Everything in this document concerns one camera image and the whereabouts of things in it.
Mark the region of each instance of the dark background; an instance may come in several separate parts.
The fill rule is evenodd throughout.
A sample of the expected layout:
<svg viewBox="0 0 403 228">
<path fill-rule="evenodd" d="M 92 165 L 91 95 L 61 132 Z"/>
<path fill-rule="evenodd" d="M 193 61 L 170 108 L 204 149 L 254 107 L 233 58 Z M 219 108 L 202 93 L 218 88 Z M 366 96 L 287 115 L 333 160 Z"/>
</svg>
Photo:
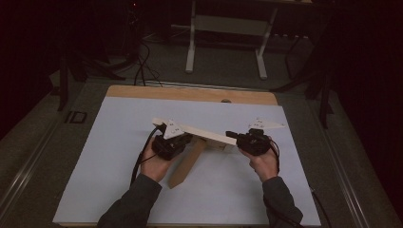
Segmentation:
<svg viewBox="0 0 403 228">
<path fill-rule="evenodd" d="M 145 8 L 142 20 L 166 39 L 171 23 L 188 24 L 189 1 L 139 4 Z M 317 66 L 332 66 L 332 88 L 403 219 L 402 3 L 340 5 L 347 9 L 335 13 L 329 22 L 313 61 Z M 125 6 L 125 1 L 106 0 L 0 2 L 0 139 L 51 92 L 48 76 L 59 68 L 61 43 L 68 41 L 92 58 L 106 59 L 106 47 L 114 46 L 107 37 L 119 36 L 125 29 Z M 292 18 L 284 19 L 287 22 L 293 25 Z"/>
</svg>

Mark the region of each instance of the sleeve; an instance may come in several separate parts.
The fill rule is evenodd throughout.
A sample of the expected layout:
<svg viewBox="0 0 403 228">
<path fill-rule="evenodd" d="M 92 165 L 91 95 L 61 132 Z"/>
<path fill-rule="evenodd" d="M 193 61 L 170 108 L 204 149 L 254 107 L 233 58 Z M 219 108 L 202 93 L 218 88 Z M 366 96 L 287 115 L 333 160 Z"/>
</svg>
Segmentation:
<svg viewBox="0 0 403 228">
<path fill-rule="evenodd" d="M 162 187 L 146 175 L 139 174 L 130 189 L 115 201 L 98 221 L 98 228 L 145 227 L 149 213 Z"/>
<path fill-rule="evenodd" d="M 281 177 L 263 183 L 263 200 L 271 228 L 301 227 L 301 211 L 294 205 L 293 196 Z"/>
</svg>

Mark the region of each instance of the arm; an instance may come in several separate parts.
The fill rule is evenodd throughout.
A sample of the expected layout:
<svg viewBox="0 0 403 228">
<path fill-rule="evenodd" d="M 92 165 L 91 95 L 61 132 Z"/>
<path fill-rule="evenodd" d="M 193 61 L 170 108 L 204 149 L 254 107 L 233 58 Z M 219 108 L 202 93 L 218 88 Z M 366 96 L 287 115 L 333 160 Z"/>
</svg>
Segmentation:
<svg viewBox="0 0 403 228">
<path fill-rule="evenodd" d="M 143 159 L 155 156 L 151 149 L 151 139 Z M 115 201 L 98 221 L 98 228 L 135 228 L 145 227 L 150 210 L 157 200 L 162 187 L 158 184 L 163 179 L 174 160 L 165 161 L 158 156 L 141 164 L 141 173 L 124 193 Z"/>
<path fill-rule="evenodd" d="M 265 154 L 253 156 L 240 149 L 250 159 L 250 166 L 255 169 L 263 187 L 263 200 L 271 228 L 295 227 L 280 219 L 284 216 L 300 223 L 302 213 L 294 205 L 293 196 L 281 177 L 278 177 L 278 165 L 275 152 L 269 149 Z"/>
</svg>

